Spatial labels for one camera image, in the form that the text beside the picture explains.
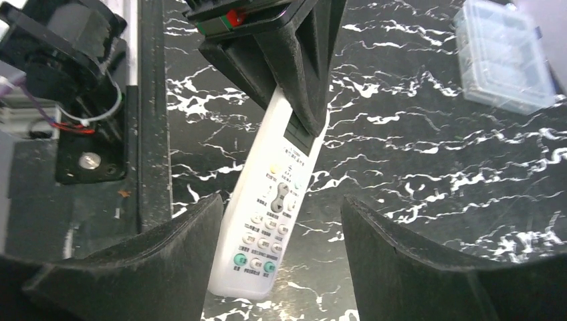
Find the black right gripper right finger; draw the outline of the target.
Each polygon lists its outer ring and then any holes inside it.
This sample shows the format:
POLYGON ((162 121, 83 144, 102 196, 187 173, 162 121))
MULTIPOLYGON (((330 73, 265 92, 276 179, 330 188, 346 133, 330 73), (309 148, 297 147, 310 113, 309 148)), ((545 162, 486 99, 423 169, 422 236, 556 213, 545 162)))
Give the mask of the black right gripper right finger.
POLYGON ((566 255, 526 263, 441 245, 351 195, 341 206, 361 320, 565 320, 566 255))

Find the white remote control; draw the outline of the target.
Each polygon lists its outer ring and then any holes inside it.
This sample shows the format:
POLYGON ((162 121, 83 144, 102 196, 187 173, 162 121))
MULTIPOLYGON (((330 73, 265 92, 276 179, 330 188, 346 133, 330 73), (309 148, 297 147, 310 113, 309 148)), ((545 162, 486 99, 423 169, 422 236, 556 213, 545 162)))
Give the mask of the white remote control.
POLYGON ((209 278, 212 294, 262 300, 270 293, 324 136, 307 133, 275 89, 225 208, 209 278))

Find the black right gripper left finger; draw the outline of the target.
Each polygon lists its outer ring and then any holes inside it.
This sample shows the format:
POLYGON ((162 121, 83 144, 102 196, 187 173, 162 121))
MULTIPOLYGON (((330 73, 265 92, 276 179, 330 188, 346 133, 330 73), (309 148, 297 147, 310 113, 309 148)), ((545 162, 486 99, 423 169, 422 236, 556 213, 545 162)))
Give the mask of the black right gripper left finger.
POLYGON ((187 212, 84 258, 1 256, 2 320, 199 320, 224 204, 187 212))

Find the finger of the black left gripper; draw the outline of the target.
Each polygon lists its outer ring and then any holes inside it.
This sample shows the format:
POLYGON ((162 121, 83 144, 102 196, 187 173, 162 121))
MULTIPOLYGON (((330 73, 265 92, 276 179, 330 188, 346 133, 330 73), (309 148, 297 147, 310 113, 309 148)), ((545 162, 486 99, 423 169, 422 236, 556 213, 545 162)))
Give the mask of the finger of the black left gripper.
POLYGON ((326 122, 330 64, 346 0, 188 1, 203 57, 262 108, 279 88, 300 124, 326 122))

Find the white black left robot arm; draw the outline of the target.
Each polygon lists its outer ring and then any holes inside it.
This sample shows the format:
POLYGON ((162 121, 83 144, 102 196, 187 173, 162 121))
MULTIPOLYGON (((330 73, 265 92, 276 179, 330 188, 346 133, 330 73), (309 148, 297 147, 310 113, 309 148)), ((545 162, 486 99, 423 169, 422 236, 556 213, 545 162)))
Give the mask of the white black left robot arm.
MULTIPOLYGON (((280 91, 293 110, 285 138, 301 161, 324 133, 330 62, 345 1, 189 1, 184 18, 204 37, 205 59, 267 108, 280 91)), ((125 103, 112 79, 125 18, 101 1, 1 5, 8 25, 1 63, 23 72, 34 99, 57 102, 63 131, 56 177, 63 184, 117 181, 126 174, 125 103)))

